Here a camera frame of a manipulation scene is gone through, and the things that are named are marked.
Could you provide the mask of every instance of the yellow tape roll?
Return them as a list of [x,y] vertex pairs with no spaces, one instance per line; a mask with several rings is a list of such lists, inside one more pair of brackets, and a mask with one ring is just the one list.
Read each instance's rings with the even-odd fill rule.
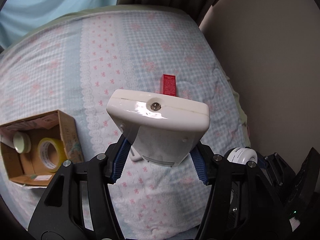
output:
[[[53,145],[57,154],[58,154],[58,164],[55,165],[49,159],[48,148],[50,145]],[[53,139],[53,138],[43,138],[38,144],[38,154],[39,158],[44,164],[44,166],[50,172],[56,172],[61,164],[67,159],[66,154],[64,152],[63,143],[61,140]]]

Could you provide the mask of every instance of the screw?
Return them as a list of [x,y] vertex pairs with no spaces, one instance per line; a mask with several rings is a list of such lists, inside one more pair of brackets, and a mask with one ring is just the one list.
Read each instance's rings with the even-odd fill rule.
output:
[[222,160],[222,157],[221,157],[221,155],[219,155],[219,154],[215,154],[215,155],[213,156],[213,159],[218,162],[218,161],[221,161],[221,160]]
[[63,166],[68,167],[71,164],[71,160],[66,160],[63,162]]
[[153,111],[159,111],[161,109],[161,105],[159,103],[153,103],[151,105],[151,110]]
[[254,161],[248,161],[248,166],[254,168],[257,164]]
[[98,160],[103,160],[105,157],[106,157],[106,155],[105,155],[104,153],[99,153],[99,154],[97,155],[97,159],[98,159]]

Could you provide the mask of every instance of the small red box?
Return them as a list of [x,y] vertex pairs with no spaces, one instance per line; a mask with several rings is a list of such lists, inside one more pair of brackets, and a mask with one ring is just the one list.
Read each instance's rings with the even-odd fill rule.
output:
[[176,76],[163,74],[160,82],[160,94],[176,96]]

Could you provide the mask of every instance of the blue ribbed rubber pad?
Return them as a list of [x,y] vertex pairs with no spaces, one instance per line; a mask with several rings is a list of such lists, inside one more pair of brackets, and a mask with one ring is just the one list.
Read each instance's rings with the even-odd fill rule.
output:
[[190,155],[193,161],[193,165],[196,168],[199,180],[201,180],[203,184],[207,185],[207,183],[209,182],[207,176],[207,168],[197,146],[193,148],[193,150],[190,152]]
[[112,164],[112,175],[111,179],[116,182],[117,179],[121,177],[125,162],[127,161],[128,154],[131,148],[131,144],[127,139],[125,139],[117,152],[117,156]]

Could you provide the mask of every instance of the wall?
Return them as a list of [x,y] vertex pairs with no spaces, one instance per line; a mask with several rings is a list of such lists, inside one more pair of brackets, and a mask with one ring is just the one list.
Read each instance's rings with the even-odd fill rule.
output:
[[278,152],[298,172],[311,147],[320,152],[314,0],[219,0],[200,29],[240,94],[252,147]]

